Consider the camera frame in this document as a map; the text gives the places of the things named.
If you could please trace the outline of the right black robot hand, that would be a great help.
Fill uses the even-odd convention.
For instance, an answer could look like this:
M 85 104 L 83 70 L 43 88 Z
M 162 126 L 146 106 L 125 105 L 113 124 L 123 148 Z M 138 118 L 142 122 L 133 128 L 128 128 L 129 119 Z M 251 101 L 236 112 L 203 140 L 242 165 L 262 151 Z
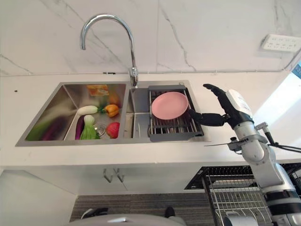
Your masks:
M 231 103 L 230 97 L 227 97 L 227 93 L 220 89 L 219 87 L 212 84 L 204 84 L 205 88 L 211 90 L 214 95 L 218 98 L 218 101 L 225 111 L 224 115 L 217 113 L 197 113 L 195 110 L 190 109 L 188 112 L 191 118 L 200 125 L 220 127 L 224 123 L 228 123 L 232 129 L 234 129 L 238 124 L 243 122 L 253 122 L 250 114 L 238 110 L 234 103 Z

